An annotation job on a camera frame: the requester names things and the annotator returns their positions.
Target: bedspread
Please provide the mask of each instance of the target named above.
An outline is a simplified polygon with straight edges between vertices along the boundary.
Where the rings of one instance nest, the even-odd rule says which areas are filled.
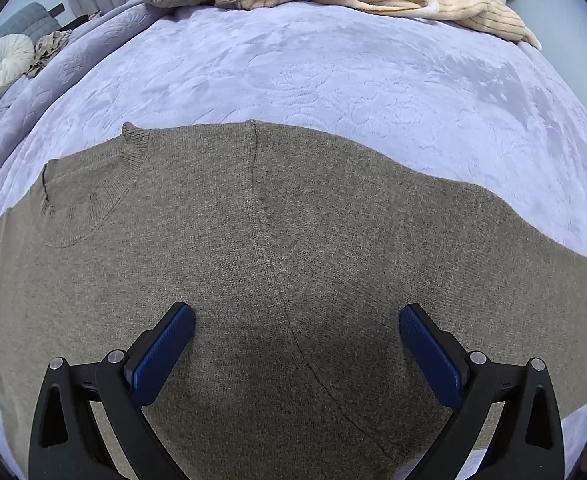
[[[47,160],[125,121],[256,118],[484,186],[587,256],[587,113],[528,44],[301,2],[153,12],[133,2],[90,23],[0,117],[0,215]]]

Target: round pillow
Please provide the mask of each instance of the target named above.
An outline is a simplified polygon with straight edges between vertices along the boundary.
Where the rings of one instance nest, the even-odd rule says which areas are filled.
[[[33,41],[24,34],[0,38],[0,98],[35,59]]]

